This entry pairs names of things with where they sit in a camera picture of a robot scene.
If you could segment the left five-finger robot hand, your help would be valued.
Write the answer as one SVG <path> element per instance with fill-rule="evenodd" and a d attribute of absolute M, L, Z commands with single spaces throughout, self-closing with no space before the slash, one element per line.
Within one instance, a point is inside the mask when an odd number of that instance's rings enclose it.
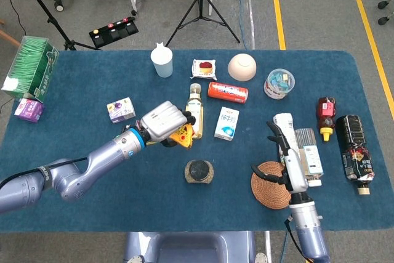
<path fill-rule="evenodd" d="M 165 101 L 145 114 L 136 124 L 144 144 L 161 143 L 167 148 L 177 145 L 170 136 L 180 127 L 194 125 L 196 118 L 190 111 L 182 111 L 170 101 Z"/>

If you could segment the right five-finger robot hand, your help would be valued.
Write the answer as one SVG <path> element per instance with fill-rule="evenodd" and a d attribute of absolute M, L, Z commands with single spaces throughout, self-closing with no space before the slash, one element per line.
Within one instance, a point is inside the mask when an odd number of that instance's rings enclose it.
<path fill-rule="evenodd" d="M 301 199 L 309 199 L 307 196 L 308 184 L 301 168 L 300 157 L 296 151 L 290 147 L 286 136 L 278 125 L 274 122 L 267 121 L 267 126 L 274 133 L 273 136 L 268 136 L 267 138 L 277 143 L 283 153 L 285 162 L 284 170 L 282 176 L 276 176 L 273 174 L 265 174 L 256 165 L 252 165 L 251 168 L 254 174 L 262 180 L 285 185 L 286 190 L 291 195 L 299 195 Z"/>

